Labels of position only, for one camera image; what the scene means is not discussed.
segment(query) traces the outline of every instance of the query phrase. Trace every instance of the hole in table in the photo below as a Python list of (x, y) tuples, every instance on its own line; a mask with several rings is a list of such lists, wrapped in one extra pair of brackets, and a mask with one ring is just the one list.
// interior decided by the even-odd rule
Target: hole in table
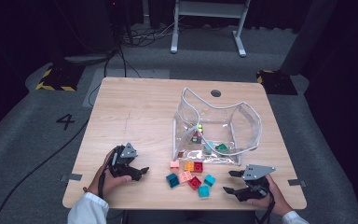
[(220, 92), (219, 90), (212, 90), (211, 95), (214, 97), (220, 97), (222, 95), (222, 92)]

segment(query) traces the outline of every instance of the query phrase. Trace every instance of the wooden table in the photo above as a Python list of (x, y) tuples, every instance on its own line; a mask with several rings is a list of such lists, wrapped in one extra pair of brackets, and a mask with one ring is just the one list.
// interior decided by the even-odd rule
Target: wooden table
[[(198, 178), (202, 181), (207, 174), (216, 178), (208, 198), (200, 198), (188, 184), (171, 189), (166, 180), (166, 176), (172, 173), (173, 116), (185, 87), (215, 106), (244, 101), (255, 109), (263, 123), (260, 145), (255, 151), (242, 154), (242, 166), (204, 164), (204, 172)], [(211, 90), (220, 90), (222, 95), (213, 97)], [(271, 175), (287, 202), (295, 209), (307, 206), (301, 187), (288, 184), (288, 179), (296, 179), (296, 172), (260, 84), (106, 77), (73, 170), (73, 174), (82, 175), (82, 178), (80, 181), (69, 181), (63, 197), (65, 207), (72, 207), (82, 196), (83, 187), (90, 184), (105, 155), (115, 146), (126, 145), (127, 142), (139, 155), (131, 166), (138, 169), (148, 166), (150, 169), (139, 182), (126, 183), (106, 197), (111, 207), (254, 210), (256, 207), (238, 202), (234, 195), (226, 194), (222, 188), (243, 189), (243, 180), (231, 177), (228, 171), (243, 170), (246, 164), (275, 167), (276, 171)]]

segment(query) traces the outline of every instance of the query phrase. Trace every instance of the human hand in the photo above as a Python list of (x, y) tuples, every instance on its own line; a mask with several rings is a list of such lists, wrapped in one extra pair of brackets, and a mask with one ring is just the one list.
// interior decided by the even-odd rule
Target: human hand
[(123, 175), (119, 177), (113, 177), (112, 174), (109, 172), (109, 169), (105, 169), (105, 165), (109, 160), (110, 155), (112, 154), (113, 150), (110, 151), (106, 158), (103, 161), (103, 165), (98, 169), (97, 173), (95, 174), (94, 178), (92, 179), (91, 184), (87, 188), (87, 192), (93, 193), (98, 196), (98, 182), (100, 176), (103, 172), (105, 172), (105, 180), (103, 184), (103, 196), (108, 195), (113, 192), (113, 189), (117, 186), (120, 186), (126, 182), (131, 181), (131, 177), (129, 175)]
[[(274, 195), (274, 200), (275, 200), (275, 206), (272, 209), (272, 213), (283, 217), (288, 212), (293, 211), (293, 208), (284, 199), (281, 190), (278, 188), (277, 184), (274, 182), (272, 177), (270, 175), (266, 175), (266, 179), (269, 182), (269, 190)], [(254, 206), (268, 208), (269, 200), (270, 200), (270, 196), (268, 194), (263, 199), (248, 199), (246, 202)]]

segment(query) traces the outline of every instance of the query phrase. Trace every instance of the transparent container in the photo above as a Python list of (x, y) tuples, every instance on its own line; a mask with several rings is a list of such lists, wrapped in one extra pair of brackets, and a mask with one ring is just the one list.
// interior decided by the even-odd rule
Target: transparent container
[(245, 102), (216, 107), (184, 88), (173, 120), (173, 160), (241, 165), (241, 153), (255, 150), (261, 133), (260, 116)]

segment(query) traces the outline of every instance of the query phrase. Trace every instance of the number 4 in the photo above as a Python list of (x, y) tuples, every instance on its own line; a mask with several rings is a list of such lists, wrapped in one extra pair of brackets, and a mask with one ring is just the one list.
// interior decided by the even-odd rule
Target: number 4
[(67, 114), (67, 115), (63, 116), (62, 118), (57, 119), (56, 122), (57, 123), (65, 123), (65, 127), (63, 129), (66, 131), (66, 129), (68, 128), (69, 123), (75, 123), (75, 121), (71, 120), (71, 118), (72, 118), (72, 115)]

